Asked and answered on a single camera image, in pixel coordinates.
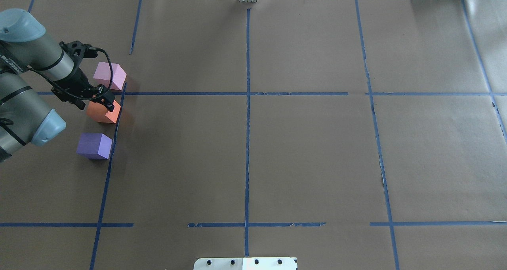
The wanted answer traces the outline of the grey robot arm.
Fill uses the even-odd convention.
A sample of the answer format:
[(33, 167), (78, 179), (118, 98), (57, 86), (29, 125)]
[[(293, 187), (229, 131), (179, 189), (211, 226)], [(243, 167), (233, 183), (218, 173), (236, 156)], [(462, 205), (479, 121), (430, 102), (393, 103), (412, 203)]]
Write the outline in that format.
[(66, 122), (42, 100), (23, 73), (36, 73), (52, 86), (62, 102), (83, 110), (85, 101), (114, 111), (110, 86), (92, 86), (80, 68), (85, 58), (105, 53), (80, 41), (57, 43), (28, 11), (11, 8), (0, 14), (0, 159), (5, 162), (22, 147), (43, 146), (58, 136)]

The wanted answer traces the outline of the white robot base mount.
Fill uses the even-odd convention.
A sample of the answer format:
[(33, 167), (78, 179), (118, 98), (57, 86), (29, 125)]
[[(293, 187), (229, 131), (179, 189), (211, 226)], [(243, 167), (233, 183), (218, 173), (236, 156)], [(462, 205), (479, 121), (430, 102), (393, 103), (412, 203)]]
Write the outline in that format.
[(293, 257), (228, 257), (197, 259), (194, 270), (297, 270)]

